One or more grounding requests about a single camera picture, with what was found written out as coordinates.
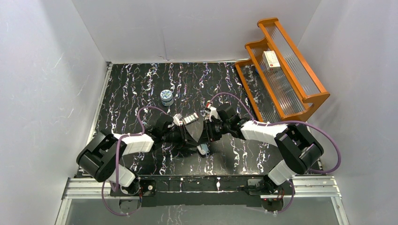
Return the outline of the grey staple tray insert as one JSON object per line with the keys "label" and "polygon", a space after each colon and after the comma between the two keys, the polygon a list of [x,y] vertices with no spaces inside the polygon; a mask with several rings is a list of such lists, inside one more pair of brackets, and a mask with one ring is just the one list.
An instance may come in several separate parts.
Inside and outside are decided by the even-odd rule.
{"label": "grey staple tray insert", "polygon": [[199,119],[199,116],[194,112],[183,118],[183,123],[185,125],[191,124]]}

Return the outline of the light blue eraser block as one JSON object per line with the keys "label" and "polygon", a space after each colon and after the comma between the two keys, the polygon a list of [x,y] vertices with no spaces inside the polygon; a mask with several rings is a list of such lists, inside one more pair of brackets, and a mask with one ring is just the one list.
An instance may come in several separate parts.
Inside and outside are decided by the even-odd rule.
{"label": "light blue eraser block", "polygon": [[198,149],[200,155],[203,155],[203,156],[205,156],[209,152],[207,144],[200,144],[197,146],[197,149]]}

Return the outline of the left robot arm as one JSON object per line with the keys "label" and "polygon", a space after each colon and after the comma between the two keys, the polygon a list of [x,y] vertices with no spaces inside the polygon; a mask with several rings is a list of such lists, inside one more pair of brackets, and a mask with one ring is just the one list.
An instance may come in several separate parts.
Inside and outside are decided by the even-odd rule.
{"label": "left robot arm", "polygon": [[135,195],[140,190],[140,182],[134,172],[119,164],[120,158],[150,152],[159,143],[196,148],[201,155],[205,155],[207,146],[195,141],[186,128],[198,119],[196,113],[186,117],[162,114],[155,125],[145,128],[142,134],[120,135],[101,130],[78,154],[76,162],[97,182],[118,183],[127,194]]}

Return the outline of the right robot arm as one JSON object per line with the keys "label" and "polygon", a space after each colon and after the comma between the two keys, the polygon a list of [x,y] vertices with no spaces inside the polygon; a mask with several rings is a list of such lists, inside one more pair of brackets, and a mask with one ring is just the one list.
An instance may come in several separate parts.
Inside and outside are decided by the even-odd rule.
{"label": "right robot arm", "polygon": [[229,104],[219,108],[208,105],[205,112],[199,144],[215,142],[231,134],[241,140],[259,141],[278,148],[282,160],[276,166],[262,179],[249,179],[246,185],[238,187],[250,195],[277,194],[283,183],[297,174],[305,174],[324,153],[323,147],[300,121],[272,126],[241,118]]}

